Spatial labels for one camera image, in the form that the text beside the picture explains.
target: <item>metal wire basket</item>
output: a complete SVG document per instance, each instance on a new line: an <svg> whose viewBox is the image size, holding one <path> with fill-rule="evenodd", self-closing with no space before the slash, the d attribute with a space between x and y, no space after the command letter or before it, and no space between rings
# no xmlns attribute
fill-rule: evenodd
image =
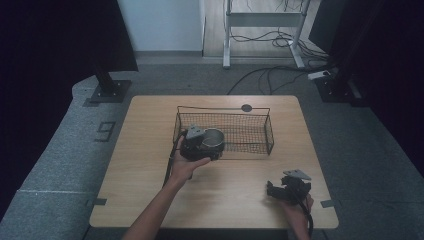
<svg viewBox="0 0 424 240"><path fill-rule="evenodd" d="M177 107L173 141L192 124L224 133L224 151L271 154L274 146L269 108Z"/></svg>

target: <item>wall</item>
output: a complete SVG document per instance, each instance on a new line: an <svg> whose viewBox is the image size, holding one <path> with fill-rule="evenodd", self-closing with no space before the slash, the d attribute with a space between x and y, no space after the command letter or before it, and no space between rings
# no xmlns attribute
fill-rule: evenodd
<svg viewBox="0 0 424 240"><path fill-rule="evenodd" d="M118 0L134 51L202 51L203 0Z"/></svg>

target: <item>black panel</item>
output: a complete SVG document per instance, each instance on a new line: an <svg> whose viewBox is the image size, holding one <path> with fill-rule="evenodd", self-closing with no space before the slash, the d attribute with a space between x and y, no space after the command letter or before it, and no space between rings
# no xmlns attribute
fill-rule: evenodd
<svg viewBox="0 0 424 240"><path fill-rule="evenodd" d="M347 0L322 0L309 39L326 53L330 53L340 18Z"/></svg>
<svg viewBox="0 0 424 240"><path fill-rule="evenodd" d="M386 1L358 54L361 93L424 175L422 1Z"/></svg>
<svg viewBox="0 0 424 240"><path fill-rule="evenodd" d="M59 126L72 86L94 72L137 71L116 0L0 3L0 215Z"/></svg>

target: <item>floor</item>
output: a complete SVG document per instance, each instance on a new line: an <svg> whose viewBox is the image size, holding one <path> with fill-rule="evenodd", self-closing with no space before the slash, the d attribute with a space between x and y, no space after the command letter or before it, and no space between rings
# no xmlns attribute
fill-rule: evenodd
<svg viewBox="0 0 424 240"><path fill-rule="evenodd" d="M90 77L76 84L60 127L2 219L0 239L119 239L125 229L91 228L89 218L132 96L225 95L251 71L275 66L268 60L245 60L224 70L220 62L190 63L194 60L167 64L144 59L139 72L112 73L115 80L132 81L120 104L86 106L97 81ZM232 94L267 94L260 74L249 75ZM299 99L339 218L337 229L315 229L313 239L424 239L424 179L395 139L369 108L323 103L315 84L299 74L273 71L270 83L274 90L284 85L274 94ZM107 137L99 131L104 122L114 122L115 128L109 141L99 142ZM186 233L192 237L164 230L158 239L217 236ZM281 239L266 230L246 239L260 239L258 234ZM220 238L237 239L225 232Z"/></svg>

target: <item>power strip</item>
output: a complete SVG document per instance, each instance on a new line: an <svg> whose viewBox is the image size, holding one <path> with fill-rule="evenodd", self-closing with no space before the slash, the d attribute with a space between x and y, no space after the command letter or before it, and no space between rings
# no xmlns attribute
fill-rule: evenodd
<svg viewBox="0 0 424 240"><path fill-rule="evenodd" d="M308 80L315 80L318 78L329 77L329 76L331 76L329 71L316 72L316 73L308 74Z"/></svg>

